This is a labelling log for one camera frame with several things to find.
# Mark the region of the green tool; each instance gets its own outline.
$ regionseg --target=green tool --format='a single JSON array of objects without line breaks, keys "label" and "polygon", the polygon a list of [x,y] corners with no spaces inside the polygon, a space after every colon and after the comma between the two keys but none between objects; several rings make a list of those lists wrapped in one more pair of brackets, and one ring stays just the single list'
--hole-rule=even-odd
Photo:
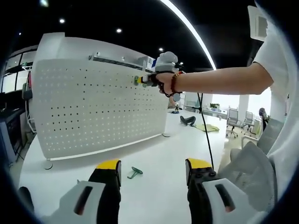
[{"label": "green tool", "polygon": [[132,176],[128,176],[127,178],[129,179],[133,179],[134,176],[136,176],[137,174],[143,174],[143,172],[135,167],[132,167],[132,170],[134,171],[133,175]]},{"label": "green tool", "polygon": [[134,78],[134,85],[138,85],[138,76],[135,76],[135,78]]}]

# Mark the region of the forearm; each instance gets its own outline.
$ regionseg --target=forearm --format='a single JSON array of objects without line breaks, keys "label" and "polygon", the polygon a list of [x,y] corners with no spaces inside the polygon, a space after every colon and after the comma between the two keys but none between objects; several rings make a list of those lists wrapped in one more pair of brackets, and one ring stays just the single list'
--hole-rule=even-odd
[{"label": "forearm", "polygon": [[227,68],[187,73],[177,78],[176,91],[226,95],[260,94],[273,81],[259,64],[244,68]]}]

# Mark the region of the black pants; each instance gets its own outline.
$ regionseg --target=black pants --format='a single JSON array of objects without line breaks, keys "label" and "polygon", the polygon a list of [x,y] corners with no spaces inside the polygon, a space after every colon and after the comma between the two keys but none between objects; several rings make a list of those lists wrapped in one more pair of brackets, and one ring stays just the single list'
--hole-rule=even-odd
[{"label": "black pants", "polygon": [[263,119],[263,131],[265,131],[267,124],[268,124],[268,121]]}]

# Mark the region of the yellow mat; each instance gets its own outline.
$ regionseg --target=yellow mat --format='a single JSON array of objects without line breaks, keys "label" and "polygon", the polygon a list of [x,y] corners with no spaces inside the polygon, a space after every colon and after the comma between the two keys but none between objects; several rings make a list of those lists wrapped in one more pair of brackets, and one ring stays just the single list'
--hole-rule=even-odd
[{"label": "yellow mat", "polygon": [[213,125],[206,125],[206,130],[204,125],[194,125],[195,128],[202,130],[203,132],[218,132],[219,128]]}]

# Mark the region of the black ceiling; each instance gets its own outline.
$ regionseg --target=black ceiling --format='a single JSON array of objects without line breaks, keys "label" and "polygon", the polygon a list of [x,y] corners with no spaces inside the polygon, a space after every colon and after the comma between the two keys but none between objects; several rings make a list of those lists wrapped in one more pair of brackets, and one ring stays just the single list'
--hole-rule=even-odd
[{"label": "black ceiling", "polygon": [[[190,20],[217,68],[246,66],[254,45],[248,5],[253,0],[171,0]],[[20,29],[14,49],[39,43],[43,33],[65,32],[118,44],[151,57],[160,47],[178,55],[186,70],[210,68],[195,38],[159,0],[49,0],[49,7],[31,13]]]}]

